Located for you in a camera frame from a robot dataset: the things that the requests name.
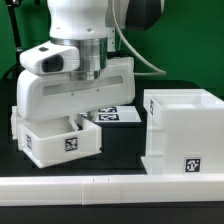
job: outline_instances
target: green background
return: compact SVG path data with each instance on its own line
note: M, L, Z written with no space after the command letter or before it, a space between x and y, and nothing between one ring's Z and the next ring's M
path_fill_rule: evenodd
M24 0L16 9L25 49L48 40L46 0L36 7ZM0 75L13 63L14 42L4 1L0 1ZM150 62L167 71L166 79L192 81L224 96L224 1L166 0L162 18L148 31L125 32L132 45ZM150 71L136 62L137 72Z

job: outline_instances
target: white box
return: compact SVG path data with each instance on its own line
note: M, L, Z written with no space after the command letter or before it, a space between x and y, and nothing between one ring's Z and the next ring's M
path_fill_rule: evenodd
M224 172L224 102L202 89L145 90L148 173Z

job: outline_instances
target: small white box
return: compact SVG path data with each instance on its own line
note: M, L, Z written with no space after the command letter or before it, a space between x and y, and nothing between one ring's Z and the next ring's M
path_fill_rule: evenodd
M13 138L19 149L39 167L47 167L101 153L101 127L78 115L82 130L75 130L73 118L52 119L39 123L25 121L13 108Z

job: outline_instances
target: black table surface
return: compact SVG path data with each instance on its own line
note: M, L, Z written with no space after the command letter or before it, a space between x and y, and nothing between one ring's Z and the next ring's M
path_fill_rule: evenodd
M195 84L185 81L136 81L136 99L133 105L141 113L144 109L144 89L194 89ZM16 82L0 81L0 177L23 176L61 176L61 175L95 175L95 174L125 174L125 165L115 168L104 165L97 167L97 157L78 162L80 166L71 163L38 169L17 149L17 143L11 136L11 107L16 105ZM144 173L144 169L135 160L134 166L126 168L129 174ZM0 207L0 224L11 223L224 223L224 202L191 202L191 203L150 203L122 204L97 206L38 206L38 207Z

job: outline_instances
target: cable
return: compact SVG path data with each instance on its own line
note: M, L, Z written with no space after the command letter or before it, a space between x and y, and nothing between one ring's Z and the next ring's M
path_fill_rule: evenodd
M122 39L123 43L127 46L127 48L141 61L143 62L146 66L149 68L153 69L155 72L151 73L134 73L135 76L155 76L155 75L166 75L166 72L157 68L150 62L148 62L145 58L143 58L127 41L127 39L124 37L122 34L122 31L118 25L117 18L116 18L116 13L115 13L115 2L112 0L112 14L113 14L113 19L115 23L115 28L117 30L118 35Z

